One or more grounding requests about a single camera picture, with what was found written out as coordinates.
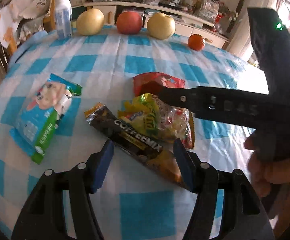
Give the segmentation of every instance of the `human hand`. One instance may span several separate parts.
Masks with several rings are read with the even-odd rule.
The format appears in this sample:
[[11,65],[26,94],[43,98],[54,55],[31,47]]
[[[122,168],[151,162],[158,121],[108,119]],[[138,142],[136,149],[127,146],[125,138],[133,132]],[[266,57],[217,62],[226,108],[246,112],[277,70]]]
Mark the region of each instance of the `human hand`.
[[[255,150],[253,137],[250,136],[245,141],[245,148]],[[252,154],[248,166],[251,173],[251,184],[259,197],[265,197],[270,193],[270,184],[290,183],[290,159],[274,163],[261,163],[257,159],[256,151]],[[281,234],[290,225],[290,192],[285,200],[278,220],[274,228],[275,237]]]

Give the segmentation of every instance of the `packaged food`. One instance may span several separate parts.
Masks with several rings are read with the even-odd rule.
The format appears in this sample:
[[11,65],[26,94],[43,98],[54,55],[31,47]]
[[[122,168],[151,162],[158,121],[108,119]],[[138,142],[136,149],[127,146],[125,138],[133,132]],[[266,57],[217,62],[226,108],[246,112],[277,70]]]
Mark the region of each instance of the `packaged food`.
[[138,133],[101,103],[84,112],[86,121],[145,166],[185,187],[176,159],[156,140]]
[[146,136],[173,143],[180,138],[188,149],[194,148],[194,122],[188,109],[172,107],[152,94],[124,102],[118,118]]
[[82,87],[54,74],[21,109],[10,135],[31,159],[40,164],[59,122],[69,109],[72,96],[80,96]]
[[198,0],[182,0],[182,5],[184,6],[191,6],[191,8],[193,9],[196,5]]
[[184,88],[185,80],[172,77],[160,72],[139,74],[133,78],[134,94],[140,96],[146,93],[155,94],[160,87]]
[[204,0],[200,10],[196,10],[195,15],[211,23],[214,23],[218,15],[219,7],[220,5],[217,2],[212,0]]

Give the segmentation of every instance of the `wooden chair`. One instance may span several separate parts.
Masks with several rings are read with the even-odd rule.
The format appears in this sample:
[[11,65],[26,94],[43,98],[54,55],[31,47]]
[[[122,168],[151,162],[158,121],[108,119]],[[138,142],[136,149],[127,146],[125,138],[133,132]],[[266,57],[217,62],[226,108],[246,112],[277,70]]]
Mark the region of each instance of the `wooden chair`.
[[[47,31],[52,31],[56,29],[54,13],[55,13],[55,0],[51,0],[48,12],[43,20],[44,28],[47,29]],[[8,45],[7,52],[11,56],[16,50],[17,45],[14,38],[12,37],[12,40]]]

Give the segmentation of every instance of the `blue and white tablecloth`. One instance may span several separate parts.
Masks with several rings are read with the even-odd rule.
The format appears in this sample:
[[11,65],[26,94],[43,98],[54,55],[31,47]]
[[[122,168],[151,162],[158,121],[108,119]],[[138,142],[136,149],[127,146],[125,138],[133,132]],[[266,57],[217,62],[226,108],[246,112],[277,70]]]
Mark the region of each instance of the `blue and white tablecloth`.
[[[121,35],[106,26],[94,36],[57,40],[46,36],[9,69],[0,85],[0,229],[8,236],[21,208],[46,169],[67,171],[98,152],[106,138],[84,119],[83,111],[97,102],[117,113],[122,102],[133,98],[132,77],[144,72],[164,72],[185,79],[186,87],[215,86],[268,93],[265,75],[259,69],[206,44],[197,52],[187,47],[187,38],[173,35],[159,41],[147,35]],[[83,87],[56,131],[43,162],[35,164],[14,143],[9,130],[21,109],[38,88],[55,73]],[[250,152],[243,142],[248,128],[195,119],[195,149],[202,161],[216,169],[242,169]],[[75,231],[64,193],[69,236]],[[91,195],[93,208],[105,239],[182,239],[197,195],[157,176],[115,147],[104,184]],[[219,192],[213,232],[221,219]]]

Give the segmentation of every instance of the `orange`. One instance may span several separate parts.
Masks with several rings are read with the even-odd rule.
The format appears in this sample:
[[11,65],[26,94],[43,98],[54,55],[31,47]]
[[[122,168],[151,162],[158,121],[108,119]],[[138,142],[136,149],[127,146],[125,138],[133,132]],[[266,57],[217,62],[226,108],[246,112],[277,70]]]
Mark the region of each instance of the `orange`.
[[193,50],[202,50],[205,47],[205,39],[202,35],[193,34],[189,37],[187,44]]

